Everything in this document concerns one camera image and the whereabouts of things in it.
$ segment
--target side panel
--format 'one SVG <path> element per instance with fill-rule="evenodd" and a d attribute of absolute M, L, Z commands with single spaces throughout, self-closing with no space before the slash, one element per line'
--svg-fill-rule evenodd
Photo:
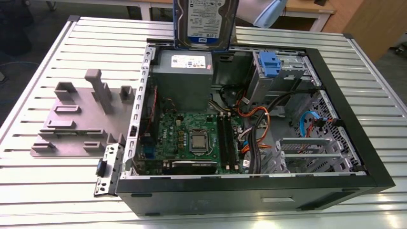
<path fill-rule="evenodd" d="M 121 193 L 137 215 L 194 215 L 319 209 L 356 196 L 362 190 L 342 188 L 240 190 L 223 192 Z"/>
<path fill-rule="evenodd" d="M 346 131 L 350 136 L 355 150 L 359 154 L 359 157 L 363 161 L 364 169 L 375 179 L 378 186 L 383 187 L 375 191 L 382 191 L 395 186 L 391 176 L 386 170 L 383 162 L 380 161 L 376 150 L 368 140 L 367 134 L 360 126 L 356 115 L 340 91 L 340 88 L 319 51 L 316 49 L 306 49 L 306 52 L 319 79 L 326 88 L 326 92 L 328 94 L 336 113 L 340 119 L 343 119 L 344 121 Z"/>

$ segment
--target wooden table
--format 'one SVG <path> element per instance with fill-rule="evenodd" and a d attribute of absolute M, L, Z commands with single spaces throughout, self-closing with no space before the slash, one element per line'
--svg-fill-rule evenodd
<path fill-rule="evenodd" d="M 136 6 L 141 10 L 141 19 L 151 21 L 151 8 L 172 8 L 172 0 L 55 0 L 60 2 L 72 3 L 89 3 L 89 4 L 104 4 L 104 5 L 121 5 L 121 6 Z M 326 22 L 336 12 L 334 6 L 327 1 L 324 6 L 319 6 L 314 3 L 314 0 L 288 0 L 286 13 L 282 15 L 287 17 L 314 18 L 315 22 L 310 31 L 320 32 Z"/>

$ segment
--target red wire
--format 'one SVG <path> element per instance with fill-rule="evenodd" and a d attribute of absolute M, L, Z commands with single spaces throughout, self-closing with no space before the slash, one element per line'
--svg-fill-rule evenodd
<path fill-rule="evenodd" d="M 312 130 L 312 123 L 311 123 L 311 125 L 308 126 L 308 128 L 307 128 L 307 134 L 306 134 L 306 137 L 310 137 L 310 135 L 311 135 L 311 130 Z"/>
<path fill-rule="evenodd" d="M 271 148 L 268 145 L 259 145 L 259 148 Z M 244 154 L 247 151 L 250 151 L 248 145 L 246 145 L 242 149 L 242 153 Z"/>
<path fill-rule="evenodd" d="M 155 113 L 155 105 L 156 105 L 156 103 L 157 103 L 157 86 L 155 86 L 155 88 L 153 88 L 153 104 L 152 104 L 152 109 L 151 109 L 151 114 L 149 114 L 147 128 L 145 128 L 145 131 L 144 131 L 141 136 L 144 136 L 144 134 L 147 133 L 147 131 L 149 129 L 151 120 L 152 120 L 153 113 Z"/>
<path fill-rule="evenodd" d="M 266 108 L 264 106 L 258 106 L 258 107 L 255 107 L 248 113 L 244 114 L 244 113 L 240 111 L 240 107 L 239 107 L 240 102 L 242 102 L 244 96 L 246 96 L 246 92 L 243 93 L 242 99 L 239 100 L 238 105 L 236 105 L 236 107 L 238 107 L 236 110 L 238 110 L 239 115 L 240 115 L 242 117 L 250 117 L 250 116 L 252 116 L 259 110 L 263 110 L 263 111 L 264 111 L 264 114 L 267 115 L 267 127 L 266 127 L 266 130 L 264 130 L 264 133 L 263 133 L 262 137 L 258 139 L 258 143 L 260 143 L 260 142 L 264 140 L 264 138 L 266 138 L 267 131 L 268 131 L 270 124 L 271 124 L 271 118 L 270 118 L 270 115 L 268 115 L 268 110 L 267 110 L 267 108 Z"/>

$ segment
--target gray plastic part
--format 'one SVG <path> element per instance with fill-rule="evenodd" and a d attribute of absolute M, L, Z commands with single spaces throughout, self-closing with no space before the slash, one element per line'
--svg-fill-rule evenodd
<path fill-rule="evenodd" d="M 71 91 L 68 93 L 71 100 L 55 100 L 31 155 L 33 157 L 101 156 L 108 141 L 124 146 L 123 135 L 128 132 L 133 104 L 123 103 L 121 89 L 109 90 L 112 114 L 105 115 L 101 104 L 92 97 L 92 88 L 75 88 L 71 87 L 71 83 L 60 83 L 59 87 Z M 59 126 L 49 128 L 49 121 L 51 125 L 59 124 Z M 85 142 L 100 142 L 100 145 L 85 145 Z"/>
<path fill-rule="evenodd" d="M 95 96 L 99 99 L 104 113 L 111 114 L 113 112 L 112 105 L 109 104 L 111 92 L 107 83 L 101 83 L 100 69 L 88 69 L 84 79 L 92 84 L 95 90 Z"/>
<path fill-rule="evenodd" d="M 52 153 L 55 149 L 55 145 L 52 145 L 51 142 L 35 143 L 32 149 L 35 149 L 37 152 L 41 153 Z"/>
<path fill-rule="evenodd" d="M 71 82 L 59 82 L 55 87 L 53 92 L 55 92 L 59 100 L 61 100 L 61 101 L 71 100 L 72 101 L 71 93 L 75 93 L 76 89 Z"/>
<path fill-rule="evenodd" d="M 101 142 L 84 142 L 83 149 L 88 152 L 100 152 L 104 151 L 105 147 L 103 146 Z"/>
<path fill-rule="evenodd" d="M 115 137 L 112 134 L 108 135 L 108 140 L 107 140 L 108 145 L 119 143 L 121 146 L 125 146 L 125 138 L 124 135 L 120 133 L 119 135 L 119 140 L 116 141 Z"/>
<path fill-rule="evenodd" d="M 121 86 L 119 94 L 121 103 L 132 104 L 135 102 L 135 92 L 131 86 Z"/>
<path fill-rule="evenodd" d="M 59 120 L 49 120 L 47 127 L 48 128 L 75 128 L 75 122 L 72 120 L 59 121 Z"/>
<path fill-rule="evenodd" d="M 53 112 L 57 114 L 79 114 L 81 112 L 81 108 L 77 105 L 63 105 L 56 106 Z"/>

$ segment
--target plastic cover piece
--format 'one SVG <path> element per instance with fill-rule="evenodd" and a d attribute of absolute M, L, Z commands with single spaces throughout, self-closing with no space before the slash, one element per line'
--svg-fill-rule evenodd
<path fill-rule="evenodd" d="M 57 99 L 31 148 L 33 157 L 100 156 L 107 145 L 125 145 L 135 89 L 127 85 L 109 89 L 100 76 L 99 69 L 87 71 L 87 88 L 57 84 Z"/>
<path fill-rule="evenodd" d="M 278 20 L 288 0 L 274 0 L 256 18 L 254 25 L 268 28 Z"/>
<path fill-rule="evenodd" d="M 274 78 L 279 75 L 282 70 L 282 61 L 274 52 L 259 53 L 260 64 L 264 69 L 264 76 Z"/>

